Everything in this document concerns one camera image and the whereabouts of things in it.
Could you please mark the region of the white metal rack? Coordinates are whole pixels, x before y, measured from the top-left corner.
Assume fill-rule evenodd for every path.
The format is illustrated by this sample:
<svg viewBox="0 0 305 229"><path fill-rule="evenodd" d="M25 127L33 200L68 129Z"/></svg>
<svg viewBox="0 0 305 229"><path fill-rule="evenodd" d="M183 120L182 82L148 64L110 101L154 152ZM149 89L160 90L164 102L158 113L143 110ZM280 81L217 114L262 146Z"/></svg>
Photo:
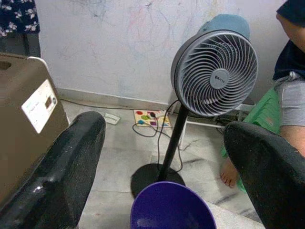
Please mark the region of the white metal rack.
<svg viewBox="0 0 305 229"><path fill-rule="evenodd" d="M250 98L247 98L241 105L237 106L233 112L229 114L216 116L212 118L200 118L195 116L188 116L186 118L181 137L179 139L179 147L183 147L183 142L186 133L187 125L198 125L215 128L220 133L223 132L224 127L231 121L242 121L245 119L246 115L251 112L255 107L255 102Z"/></svg>

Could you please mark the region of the brown labelled cardboard box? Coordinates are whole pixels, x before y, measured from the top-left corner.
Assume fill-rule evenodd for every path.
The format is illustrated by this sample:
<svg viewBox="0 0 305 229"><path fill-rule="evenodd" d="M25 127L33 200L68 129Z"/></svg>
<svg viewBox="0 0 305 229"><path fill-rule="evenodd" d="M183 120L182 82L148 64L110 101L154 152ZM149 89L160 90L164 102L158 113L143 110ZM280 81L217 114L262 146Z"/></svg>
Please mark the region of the brown labelled cardboard box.
<svg viewBox="0 0 305 229"><path fill-rule="evenodd" d="M46 62L0 52L0 211L68 125Z"/></svg>

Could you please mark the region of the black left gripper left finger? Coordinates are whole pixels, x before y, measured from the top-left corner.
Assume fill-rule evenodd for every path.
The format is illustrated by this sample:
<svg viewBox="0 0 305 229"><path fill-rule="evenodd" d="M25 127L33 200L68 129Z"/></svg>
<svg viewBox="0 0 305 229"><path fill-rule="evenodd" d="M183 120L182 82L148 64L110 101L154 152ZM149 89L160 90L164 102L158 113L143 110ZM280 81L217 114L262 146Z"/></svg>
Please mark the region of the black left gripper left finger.
<svg viewBox="0 0 305 229"><path fill-rule="evenodd" d="M95 179L105 130L100 113L79 114L0 210L0 229L77 229Z"/></svg>

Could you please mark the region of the dark floral fabric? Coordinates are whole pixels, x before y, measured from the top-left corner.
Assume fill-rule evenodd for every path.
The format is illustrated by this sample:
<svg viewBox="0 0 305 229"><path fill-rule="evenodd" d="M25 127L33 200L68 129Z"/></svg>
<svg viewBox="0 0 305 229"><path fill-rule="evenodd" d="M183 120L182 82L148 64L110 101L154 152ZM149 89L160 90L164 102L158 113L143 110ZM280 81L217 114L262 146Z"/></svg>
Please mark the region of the dark floral fabric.
<svg viewBox="0 0 305 229"><path fill-rule="evenodd" d="M40 23L35 0L0 0L0 38L9 34L37 34Z"/></svg>

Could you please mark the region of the purple plastic bucket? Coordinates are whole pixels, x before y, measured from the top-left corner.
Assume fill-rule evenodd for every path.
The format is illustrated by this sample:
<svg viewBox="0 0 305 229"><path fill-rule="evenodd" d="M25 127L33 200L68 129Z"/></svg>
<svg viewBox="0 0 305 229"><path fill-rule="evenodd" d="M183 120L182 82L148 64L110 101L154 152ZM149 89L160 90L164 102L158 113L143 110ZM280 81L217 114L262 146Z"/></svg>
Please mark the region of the purple plastic bucket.
<svg viewBox="0 0 305 229"><path fill-rule="evenodd" d="M205 201L186 186L157 182L135 198L130 229L217 229Z"/></svg>

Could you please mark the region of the wooden shape puzzle board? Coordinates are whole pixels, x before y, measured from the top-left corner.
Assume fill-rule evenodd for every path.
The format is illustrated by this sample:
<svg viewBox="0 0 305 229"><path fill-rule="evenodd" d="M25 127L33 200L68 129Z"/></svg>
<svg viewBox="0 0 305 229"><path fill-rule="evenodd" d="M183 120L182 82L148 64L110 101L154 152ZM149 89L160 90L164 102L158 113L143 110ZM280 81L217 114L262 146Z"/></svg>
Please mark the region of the wooden shape puzzle board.
<svg viewBox="0 0 305 229"><path fill-rule="evenodd" d="M134 119L137 124L152 127L170 128L171 123L168 115L165 115L166 110L134 110Z"/></svg>

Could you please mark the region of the grey black pedestal fan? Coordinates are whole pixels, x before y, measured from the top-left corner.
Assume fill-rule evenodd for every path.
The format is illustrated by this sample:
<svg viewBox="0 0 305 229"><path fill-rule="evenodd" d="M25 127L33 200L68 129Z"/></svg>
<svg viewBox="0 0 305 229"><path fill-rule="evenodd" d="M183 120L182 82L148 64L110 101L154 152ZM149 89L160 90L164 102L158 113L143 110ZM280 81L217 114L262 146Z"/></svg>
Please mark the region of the grey black pedestal fan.
<svg viewBox="0 0 305 229"><path fill-rule="evenodd" d="M162 164L146 164L131 177L136 197L150 184L184 184L171 163L189 113L201 117L223 115L237 108L252 91L258 58L250 43L247 21L238 15L219 14L206 22L177 51L171 66L171 84L180 103Z"/></svg>

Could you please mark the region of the green plastic chair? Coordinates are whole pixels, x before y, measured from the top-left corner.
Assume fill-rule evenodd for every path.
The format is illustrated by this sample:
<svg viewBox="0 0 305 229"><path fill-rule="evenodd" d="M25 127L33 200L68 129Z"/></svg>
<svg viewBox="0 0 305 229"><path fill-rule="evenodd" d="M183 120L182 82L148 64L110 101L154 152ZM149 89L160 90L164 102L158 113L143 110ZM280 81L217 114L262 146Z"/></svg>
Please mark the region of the green plastic chair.
<svg viewBox="0 0 305 229"><path fill-rule="evenodd" d="M270 88L243 122L280 134L281 111L277 92Z"/></svg>

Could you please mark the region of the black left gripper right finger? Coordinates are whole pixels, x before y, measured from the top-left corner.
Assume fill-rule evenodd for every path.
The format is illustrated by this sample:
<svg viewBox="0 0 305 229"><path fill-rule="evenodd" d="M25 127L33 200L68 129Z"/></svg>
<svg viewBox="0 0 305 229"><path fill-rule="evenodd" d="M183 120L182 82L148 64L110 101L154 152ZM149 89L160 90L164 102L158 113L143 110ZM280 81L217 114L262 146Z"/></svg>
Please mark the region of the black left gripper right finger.
<svg viewBox="0 0 305 229"><path fill-rule="evenodd" d="M280 135L230 122L224 146L266 229L305 229L305 157Z"/></svg>

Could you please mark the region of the person in grey shorts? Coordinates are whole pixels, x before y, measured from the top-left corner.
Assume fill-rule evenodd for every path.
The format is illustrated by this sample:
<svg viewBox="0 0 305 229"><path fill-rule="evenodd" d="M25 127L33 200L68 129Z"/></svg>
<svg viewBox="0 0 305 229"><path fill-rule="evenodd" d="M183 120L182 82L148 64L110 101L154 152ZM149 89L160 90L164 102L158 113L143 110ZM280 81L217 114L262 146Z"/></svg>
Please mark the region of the person in grey shorts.
<svg viewBox="0 0 305 229"><path fill-rule="evenodd" d="M274 68L280 135L305 157L305 0L286 0L276 18L289 38Z"/></svg>

